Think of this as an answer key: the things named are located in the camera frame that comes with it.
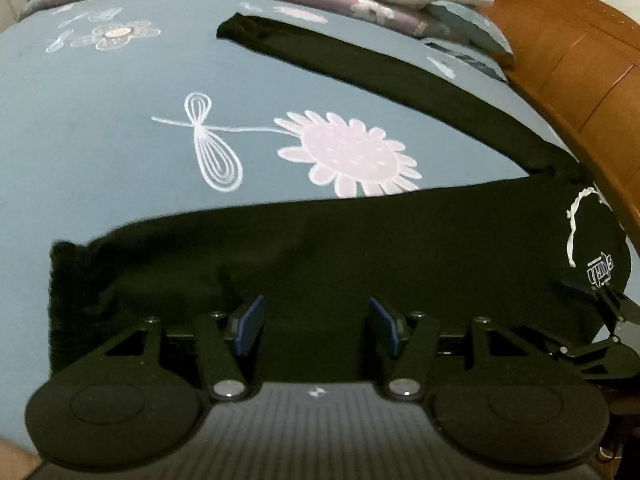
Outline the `wooden headboard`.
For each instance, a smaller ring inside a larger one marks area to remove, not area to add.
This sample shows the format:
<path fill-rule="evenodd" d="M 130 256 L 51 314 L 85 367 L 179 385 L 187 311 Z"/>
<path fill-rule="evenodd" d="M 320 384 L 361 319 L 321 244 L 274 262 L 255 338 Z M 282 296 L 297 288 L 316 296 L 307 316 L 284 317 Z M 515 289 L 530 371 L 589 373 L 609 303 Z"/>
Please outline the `wooden headboard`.
<path fill-rule="evenodd" d="M 599 0 L 495 0 L 515 90 L 559 133 L 639 240 L 639 25 Z"/>

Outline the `black sweatpants with drawstring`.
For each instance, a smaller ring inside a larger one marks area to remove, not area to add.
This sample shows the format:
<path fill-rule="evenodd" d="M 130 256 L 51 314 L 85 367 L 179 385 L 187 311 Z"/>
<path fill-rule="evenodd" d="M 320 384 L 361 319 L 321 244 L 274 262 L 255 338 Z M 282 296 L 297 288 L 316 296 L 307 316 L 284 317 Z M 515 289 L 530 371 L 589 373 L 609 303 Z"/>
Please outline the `black sweatpants with drawstring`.
<path fill-rule="evenodd" d="M 361 198 L 188 212 L 51 250 L 50 363 L 62 372 L 149 316 L 184 325 L 262 302 L 259 376 L 349 382 L 367 368 L 372 297 L 448 328 L 479 315 L 528 339 L 589 344 L 596 293 L 622 292 L 631 255 L 617 219 L 570 154 L 497 107 L 397 58 L 269 18 L 236 14 L 217 44 L 435 118 L 524 170 L 518 179 L 415 191 L 416 160 L 381 130 L 313 112 L 284 125 L 314 148 L 398 177 Z"/>

